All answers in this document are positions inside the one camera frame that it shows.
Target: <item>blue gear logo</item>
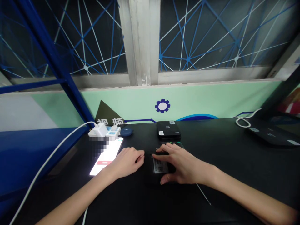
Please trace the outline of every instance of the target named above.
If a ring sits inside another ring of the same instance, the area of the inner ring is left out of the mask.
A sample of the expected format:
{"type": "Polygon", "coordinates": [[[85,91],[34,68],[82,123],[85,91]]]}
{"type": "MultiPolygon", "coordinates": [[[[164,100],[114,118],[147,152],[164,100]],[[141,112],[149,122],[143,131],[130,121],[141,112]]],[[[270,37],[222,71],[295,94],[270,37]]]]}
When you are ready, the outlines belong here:
{"type": "Polygon", "coordinates": [[[169,104],[169,101],[164,99],[157,101],[155,106],[156,111],[161,113],[167,112],[170,107],[171,105],[169,104]]]}

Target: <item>power strip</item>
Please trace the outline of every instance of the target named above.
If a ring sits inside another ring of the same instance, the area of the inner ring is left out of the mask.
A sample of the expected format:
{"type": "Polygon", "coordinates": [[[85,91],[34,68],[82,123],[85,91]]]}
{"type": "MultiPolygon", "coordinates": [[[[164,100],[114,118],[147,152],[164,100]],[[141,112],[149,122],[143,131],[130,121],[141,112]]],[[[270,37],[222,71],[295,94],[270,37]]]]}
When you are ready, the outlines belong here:
{"type": "MultiPolygon", "coordinates": [[[[107,129],[107,133],[106,133],[106,137],[117,137],[119,136],[120,132],[121,132],[121,128],[118,127],[116,131],[111,131],[112,127],[106,127],[107,129]]],[[[94,130],[90,130],[90,132],[88,133],[88,135],[90,137],[98,137],[98,135],[94,132],[94,130]]]]}

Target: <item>white cord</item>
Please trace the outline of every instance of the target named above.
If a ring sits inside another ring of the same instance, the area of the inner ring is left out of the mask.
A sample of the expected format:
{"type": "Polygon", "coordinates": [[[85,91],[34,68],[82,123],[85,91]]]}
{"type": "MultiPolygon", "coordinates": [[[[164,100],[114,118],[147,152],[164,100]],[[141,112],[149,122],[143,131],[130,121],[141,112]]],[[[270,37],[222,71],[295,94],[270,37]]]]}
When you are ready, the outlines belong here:
{"type": "Polygon", "coordinates": [[[27,197],[28,197],[28,195],[29,195],[29,193],[30,193],[32,187],[33,187],[34,182],[36,181],[37,177],[40,175],[41,171],[43,170],[43,168],[45,167],[45,165],[47,164],[47,162],[51,159],[51,157],[52,157],[52,156],[54,155],[54,153],[58,150],[58,148],[65,142],[65,140],[68,139],[68,137],[70,137],[70,136],[71,136],[75,131],[77,131],[80,127],[83,127],[84,125],[86,125],[86,124],[88,124],[88,123],[94,123],[95,126],[97,126],[97,124],[96,124],[95,122],[93,122],[93,121],[86,122],[86,123],[80,125],[80,126],[77,127],[75,130],[73,130],[68,136],[66,136],[65,139],[63,139],[62,142],[60,142],[60,144],[56,147],[56,149],[54,149],[54,151],[51,153],[51,155],[48,157],[48,159],[44,162],[44,164],[41,166],[41,168],[39,169],[39,171],[38,171],[37,174],[35,175],[34,179],[32,180],[32,182],[31,182],[31,184],[30,184],[30,186],[29,186],[29,188],[28,188],[28,191],[26,192],[26,195],[25,195],[25,197],[24,197],[24,199],[23,199],[23,201],[22,201],[22,203],[21,203],[21,205],[19,206],[19,208],[18,208],[16,214],[14,215],[14,217],[13,217],[13,219],[12,219],[12,221],[10,222],[9,225],[12,225],[13,222],[15,221],[16,217],[18,216],[18,214],[19,214],[21,208],[23,207],[23,205],[24,205],[24,203],[25,203],[25,201],[26,201],[26,199],[27,199],[27,197]]]}
{"type": "Polygon", "coordinates": [[[203,191],[201,190],[201,188],[199,187],[198,184],[196,184],[198,186],[198,188],[200,189],[201,193],[203,194],[203,196],[205,197],[206,201],[211,205],[211,203],[209,202],[209,200],[207,199],[207,197],[205,196],[205,194],[203,193],[203,191]]]}
{"type": "Polygon", "coordinates": [[[254,116],[255,113],[256,113],[258,110],[261,110],[261,108],[255,110],[255,111],[252,113],[252,115],[251,115],[251,116],[248,116],[248,117],[233,117],[233,118],[238,118],[238,119],[235,121],[235,123],[236,123],[238,126],[243,127],[243,128],[251,127],[251,123],[249,123],[249,122],[248,122],[247,120],[245,120],[245,119],[248,119],[248,118],[251,118],[252,116],[254,116]],[[245,121],[248,125],[247,125],[247,126],[240,125],[240,124],[238,123],[239,120],[245,121]]]}
{"type": "Polygon", "coordinates": [[[88,212],[88,207],[87,207],[87,209],[84,212],[84,216],[83,216],[83,220],[82,220],[82,225],[85,225],[85,219],[87,217],[87,212],[88,212]]]}

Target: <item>left hand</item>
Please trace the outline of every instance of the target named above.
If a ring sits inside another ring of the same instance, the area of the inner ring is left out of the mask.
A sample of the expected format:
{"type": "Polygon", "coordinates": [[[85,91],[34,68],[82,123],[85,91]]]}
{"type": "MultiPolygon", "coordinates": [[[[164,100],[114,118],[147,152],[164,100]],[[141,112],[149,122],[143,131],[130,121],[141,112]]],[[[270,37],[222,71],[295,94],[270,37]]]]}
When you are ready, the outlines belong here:
{"type": "Polygon", "coordinates": [[[123,148],[114,161],[105,167],[105,170],[116,180],[126,177],[144,164],[144,154],[144,150],[136,150],[133,147],[123,148]]]}

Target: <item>label sticker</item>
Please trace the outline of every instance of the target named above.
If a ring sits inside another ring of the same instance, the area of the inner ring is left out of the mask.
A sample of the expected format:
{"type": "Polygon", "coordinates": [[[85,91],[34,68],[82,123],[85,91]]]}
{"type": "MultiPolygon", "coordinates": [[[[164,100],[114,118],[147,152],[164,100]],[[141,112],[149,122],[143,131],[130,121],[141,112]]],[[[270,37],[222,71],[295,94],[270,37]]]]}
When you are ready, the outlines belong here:
{"type": "Polygon", "coordinates": [[[168,165],[167,162],[159,161],[153,158],[153,165],[154,165],[154,173],[168,173],[168,165]]]}
{"type": "Polygon", "coordinates": [[[298,142],[295,142],[293,140],[287,140],[287,141],[290,142],[290,143],[292,143],[292,144],[294,144],[294,145],[300,145],[298,142]]]}
{"type": "Polygon", "coordinates": [[[254,127],[250,127],[249,129],[252,130],[252,131],[254,131],[254,132],[259,132],[259,130],[256,129],[256,128],[254,128],[254,127]]]}

